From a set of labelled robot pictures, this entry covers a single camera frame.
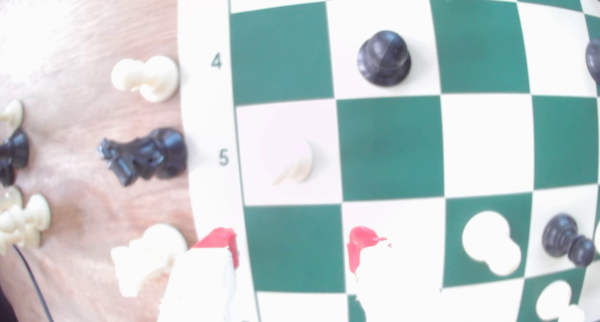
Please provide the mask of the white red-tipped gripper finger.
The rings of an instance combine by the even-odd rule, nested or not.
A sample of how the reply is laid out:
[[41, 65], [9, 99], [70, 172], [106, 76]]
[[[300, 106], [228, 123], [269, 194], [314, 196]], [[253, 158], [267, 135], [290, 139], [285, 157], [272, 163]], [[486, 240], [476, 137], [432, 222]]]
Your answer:
[[349, 271], [366, 321], [441, 321], [439, 288], [418, 278], [400, 249], [366, 226], [355, 226], [347, 243]]
[[231, 321], [239, 266], [237, 234], [217, 227], [176, 257], [158, 321]]

